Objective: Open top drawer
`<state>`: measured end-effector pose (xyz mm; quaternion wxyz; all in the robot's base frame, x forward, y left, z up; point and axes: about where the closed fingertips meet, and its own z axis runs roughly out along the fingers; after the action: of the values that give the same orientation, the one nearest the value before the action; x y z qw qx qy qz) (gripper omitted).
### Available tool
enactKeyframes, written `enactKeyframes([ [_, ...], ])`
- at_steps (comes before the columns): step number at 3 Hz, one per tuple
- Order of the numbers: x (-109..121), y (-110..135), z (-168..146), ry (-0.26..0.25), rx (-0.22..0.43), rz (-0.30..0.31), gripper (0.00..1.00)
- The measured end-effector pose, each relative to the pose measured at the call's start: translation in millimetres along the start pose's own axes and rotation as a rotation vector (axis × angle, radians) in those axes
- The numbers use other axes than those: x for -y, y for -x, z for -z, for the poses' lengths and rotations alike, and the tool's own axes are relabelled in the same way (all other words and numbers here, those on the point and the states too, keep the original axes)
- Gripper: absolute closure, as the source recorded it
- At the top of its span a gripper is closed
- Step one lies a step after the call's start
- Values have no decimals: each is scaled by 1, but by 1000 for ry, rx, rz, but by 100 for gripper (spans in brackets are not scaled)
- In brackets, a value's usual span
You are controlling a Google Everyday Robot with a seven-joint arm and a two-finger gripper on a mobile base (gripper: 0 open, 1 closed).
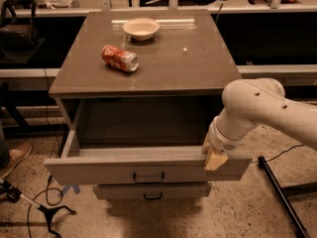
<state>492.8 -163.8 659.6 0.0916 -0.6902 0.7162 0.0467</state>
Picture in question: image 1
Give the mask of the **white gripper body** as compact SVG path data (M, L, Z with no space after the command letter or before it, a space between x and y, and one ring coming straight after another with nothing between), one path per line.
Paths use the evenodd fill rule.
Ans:
M235 120L216 116L209 125L205 142L218 153L232 153L238 150L243 132L244 129Z

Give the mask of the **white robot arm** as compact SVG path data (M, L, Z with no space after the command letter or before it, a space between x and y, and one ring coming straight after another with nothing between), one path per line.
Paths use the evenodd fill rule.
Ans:
M317 107L287 99L279 81L232 81L222 92L222 102L223 110L209 125L203 143L205 170L214 172L222 167L240 140L261 124L317 150Z

